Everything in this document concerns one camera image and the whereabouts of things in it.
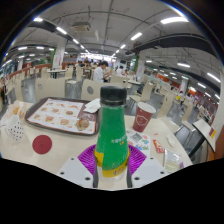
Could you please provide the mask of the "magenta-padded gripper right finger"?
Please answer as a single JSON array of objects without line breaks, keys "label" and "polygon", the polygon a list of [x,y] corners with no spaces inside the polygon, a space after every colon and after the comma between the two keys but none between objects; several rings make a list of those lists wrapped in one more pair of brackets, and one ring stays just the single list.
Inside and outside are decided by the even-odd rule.
[{"label": "magenta-padded gripper right finger", "polygon": [[142,153],[134,146],[129,146],[127,169],[127,187],[140,188],[167,175],[167,171],[155,157]]}]

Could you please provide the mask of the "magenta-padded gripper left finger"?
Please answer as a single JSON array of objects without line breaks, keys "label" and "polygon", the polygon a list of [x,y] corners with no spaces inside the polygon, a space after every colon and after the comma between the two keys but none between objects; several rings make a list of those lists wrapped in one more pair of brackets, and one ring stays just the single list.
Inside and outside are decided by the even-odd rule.
[{"label": "magenta-padded gripper left finger", "polygon": [[86,148],[78,157],[70,157],[57,172],[57,176],[84,188],[98,187],[95,145]]}]

